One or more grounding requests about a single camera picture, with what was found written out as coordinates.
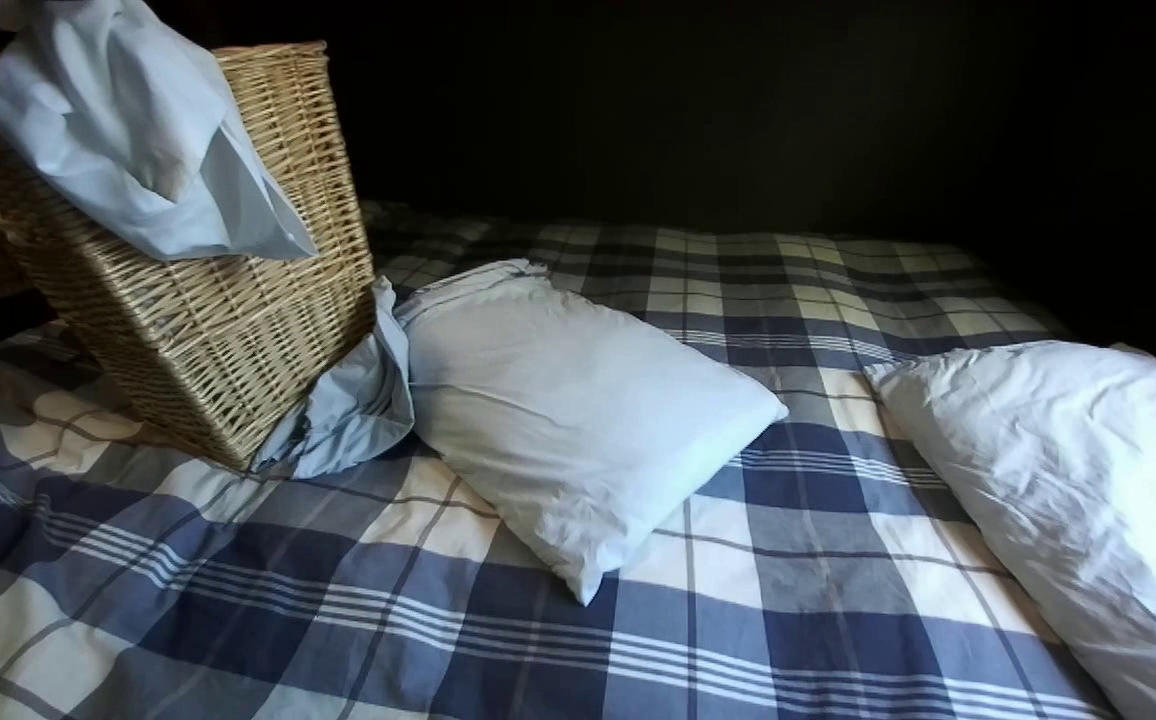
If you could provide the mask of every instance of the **blue and white checkered fabric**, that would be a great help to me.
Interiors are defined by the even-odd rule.
[[[139,443],[59,326],[14,336],[0,716],[1111,716],[857,370],[1047,336],[972,255],[401,211],[371,248],[396,289],[531,255],[790,417],[581,607],[415,438],[237,474]]]

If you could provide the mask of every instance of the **pillow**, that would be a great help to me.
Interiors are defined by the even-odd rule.
[[[1156,716],[1156,360],[1031,339],[862,369],[1125,716]]]
[[[415,433],[586,603],[782,402],[667,332],[501,259],[401,304]]]

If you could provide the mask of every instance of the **blue plaid bedspread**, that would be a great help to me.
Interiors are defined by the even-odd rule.
[[[0,343],[0,716],[1111,716],[857,370],[1050,332],[972,255],[391,209],[371,252],[405,291],[531,255],[790,417],[581,607],[415,438],[239,474],[139,443],[59,322],[24,332]]]

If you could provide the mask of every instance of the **bed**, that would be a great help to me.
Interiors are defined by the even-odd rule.
[[[648,8],[613,22],[594,5],[563,22],[522,5],[422,10],[368,5],[360,30],[331,35],[377,281],[405,304],[529,259],[754,381],[782,417],[581,599],[420,433],[310,480],[237,470],[156,443],[64,319],[32,319],[0,339],[0,716],[1156,716],[1156,551],[1108,589],[1108,555],[1087,551],[1140,538],[1131,507],[1156,527],[1156,483],[1131,483],[1156,457],[1108,483],[1125,517],[1076,505],[1087,522],[1061,505],[1019,527],[1011,507],[1099,489],[1087,469],[1121,480],[1095,465],[1099,428],[1061,443],[1090,447],[1078,469],[1019,465],[1050,483],[965,490],[1016,470],[994,428],[1054,447],[1022,428],[1066,408],[1045,375],[1156,418],[1147,353],[1026,357],[1078,336],[959,245],[972,232],[945,235],[1034,35],[972,55],[999,89],[979,91],[959,65],[894,65],[956,55],[974,26],[959,5],[939,20],[766,5],[725,30],[707,8],[665,30]],[[813,30],[874,61],[815,76],[813,50],[835,50]],[[903,98],[939,82],[979,96]],[[874,134],[820,131],[835,119]],[[910,131],[945,143],[909,152]],[[950,417],[932,382],[901,382],[939,369],[974,386],[946,393]],[[1156,447],[1156,422],[1108,435]]]

